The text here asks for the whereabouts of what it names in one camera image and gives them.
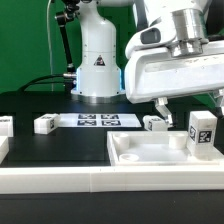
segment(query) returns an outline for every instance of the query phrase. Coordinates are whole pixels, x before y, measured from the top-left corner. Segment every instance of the wire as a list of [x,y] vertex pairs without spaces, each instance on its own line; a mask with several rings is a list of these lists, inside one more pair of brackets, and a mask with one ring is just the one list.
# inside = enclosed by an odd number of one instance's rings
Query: wire
[[21,87],[20,88],[20,91],[24,91],[26,88],[28,88],[29,86],[32,86],[32,85],[44,85],[44,84],[64,84],[64,82],[36,82],[36,83],[29,83],[27,85],[24,85],[23,88]]
[[42,81],[42,80],[53,79],[53,78],[63,78],[63,75],[61,75],[61,74],[58,74],[58,75],[57,74],[56,75],[47,75],[47,76],[42,76],[42,77],[33,79],[32,81],[28,82],[27,84],[21,86],[17,91],[23,92],[30,85],[33,85],[33,84],[35,84],[35,83],[37,83],[39,81]]
[[[51,26],[50,26],[50,6],[52,0],[48,1],[47,4],[47,39],[48,39],[48,49],[49,49],[49,58],[50,58],[50,72],[53,75],[53,54],[52,54],[52,42],[51,42]],[[51,85],[51,91],[54,91],[54,84]]]

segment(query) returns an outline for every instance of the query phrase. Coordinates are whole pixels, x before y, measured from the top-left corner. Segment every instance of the black and white pattern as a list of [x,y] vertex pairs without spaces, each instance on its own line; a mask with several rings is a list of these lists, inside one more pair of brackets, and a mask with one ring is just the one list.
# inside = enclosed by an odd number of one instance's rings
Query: black and white pattern
[[96,126],[96,120],[79,120],[78,126]]
[[149,129],[150,131],[152,131],[152,122],[150,122],[150,121],[149,121],[149,123],[148,123],[148,129]]
[[101,114],[102,120],[118,120],[119,116],[117,114]]
[[96,119],[96,114],[79,114],[78,119],[80,120],[93,120]]
[[103,126],[121,126],[121,122],[120,121],[116,121],[116,120],[107,120],[107,121],[102,121],[102,125]]
[[44,116],[44,117],[42,117],[41,119],[46,119],[46,120],[49,120],[49,119],[51,119],[52,117],[46,117],[46,116]]
[[152,121],[161,121],[159,118],[153,118]]
[[9,119],[0,120],[0,122],[9,122]]
[[212,131],[200,131],[198,143],[209,143],[212,139]]
[[191,126],[190,127],[190,138],[195,142],[196,130]]
[[50,121],[50,128],[51,128],[51,129],[54,128],[54,120],[51,120],[51,121]]

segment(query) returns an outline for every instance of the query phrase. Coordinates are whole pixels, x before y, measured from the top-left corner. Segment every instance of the white plastic container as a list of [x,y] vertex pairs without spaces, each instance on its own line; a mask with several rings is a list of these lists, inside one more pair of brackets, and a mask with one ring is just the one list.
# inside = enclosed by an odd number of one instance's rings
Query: white plastic container
[[187,148],[187,138],[188,133],[186,131],[108,132],[107,148],[110,162],[112,166],[168,165],[174,167],[219,165],[224,162],[224,155],[214,147],[208,151],[207,160],[195,157]]

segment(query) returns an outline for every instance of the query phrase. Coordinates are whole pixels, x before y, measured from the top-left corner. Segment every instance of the warning label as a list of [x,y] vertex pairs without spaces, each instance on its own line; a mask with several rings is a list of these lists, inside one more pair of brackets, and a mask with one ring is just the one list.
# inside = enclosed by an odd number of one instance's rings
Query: warning label
[[101,55],[97,58],[96,62],[94,63],[95,66],[105,66],[105,63],[103,61],[103,58]]

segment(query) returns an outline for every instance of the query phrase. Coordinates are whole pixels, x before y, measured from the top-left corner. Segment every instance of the black cable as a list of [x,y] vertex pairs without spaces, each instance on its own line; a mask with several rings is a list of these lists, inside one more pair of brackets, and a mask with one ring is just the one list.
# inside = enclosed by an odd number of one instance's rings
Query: black cable
[[35,82],[35,83],[29,83],[29,84],[26,84],[22,87],[19,88],[18,91],[24,91],[26,88],[28,88],[29,86],[32,86],[32,85],[43,85],[43,84],[64,84],[64,82]]
[[42,81],[42,80],[46,80],[46,79],[53,79],[53,78],[63,78],[63,75],[62,74],[47,75],[47,76],[42,76],[42,77],[33,79],[32,81],[28,82],[27,84],[21,86],[17,91],[24,91],[27,87],[37,83],[38,81]]

